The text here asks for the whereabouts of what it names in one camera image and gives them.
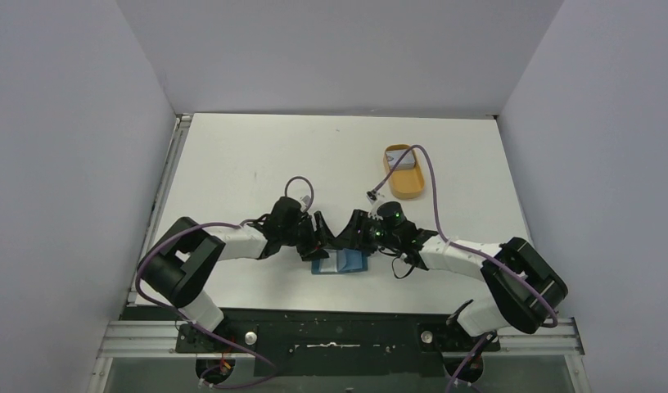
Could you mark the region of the blue leather card holder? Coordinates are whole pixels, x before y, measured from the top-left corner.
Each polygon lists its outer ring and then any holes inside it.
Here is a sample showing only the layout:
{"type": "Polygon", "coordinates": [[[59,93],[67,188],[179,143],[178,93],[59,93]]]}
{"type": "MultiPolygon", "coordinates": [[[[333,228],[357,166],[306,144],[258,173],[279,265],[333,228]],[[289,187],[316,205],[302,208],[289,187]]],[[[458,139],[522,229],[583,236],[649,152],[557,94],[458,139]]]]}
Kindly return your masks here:
{"type": "Polygon", "coordinates": [[[362,273],[368,271],[368,257],[360,251],[330,250],[327,258],[311,262],[313,275],[362,273]]]}

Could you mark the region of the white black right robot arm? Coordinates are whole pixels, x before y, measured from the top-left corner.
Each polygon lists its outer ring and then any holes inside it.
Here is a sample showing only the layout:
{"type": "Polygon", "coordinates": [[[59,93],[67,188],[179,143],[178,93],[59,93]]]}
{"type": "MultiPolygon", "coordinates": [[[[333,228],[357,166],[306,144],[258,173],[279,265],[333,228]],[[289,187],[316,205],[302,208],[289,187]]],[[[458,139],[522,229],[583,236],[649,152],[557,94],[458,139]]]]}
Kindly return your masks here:
{"type": "Polygon", "coordinates": [[[408,220],[398,202],[385,202],[372,213],[355,210],[330,244],[365,253],[389,251],[415,269],[447,271],[484,284],[489,295],[466,301],[447,327],[449,343],[460,350],[500,328],[525,334],[554,328],[556,308],[568,294],[562,278],[526,239],[445,240],[408,220]]]}

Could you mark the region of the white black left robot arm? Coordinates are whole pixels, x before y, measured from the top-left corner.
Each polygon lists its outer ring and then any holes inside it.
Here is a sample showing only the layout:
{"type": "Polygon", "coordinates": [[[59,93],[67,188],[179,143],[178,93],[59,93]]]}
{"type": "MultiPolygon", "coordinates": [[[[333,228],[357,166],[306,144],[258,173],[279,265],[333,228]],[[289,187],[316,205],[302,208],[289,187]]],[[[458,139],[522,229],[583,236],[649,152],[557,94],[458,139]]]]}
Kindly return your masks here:
{"type": "Polygon", "coordinates": [[[310,214],[301,202],[280,197],[272,210],[243,224],[199,224],[178,219],[139,262],[135,286],[143,282],[164,297],[159,306],[199,326],[196,339],[209,351],[222,350],[229,340],[224,312],[205,292],[221,260],[263,260],[284,246],[303,261],[327,257],[334,234],[320,212],[310,214]]]}

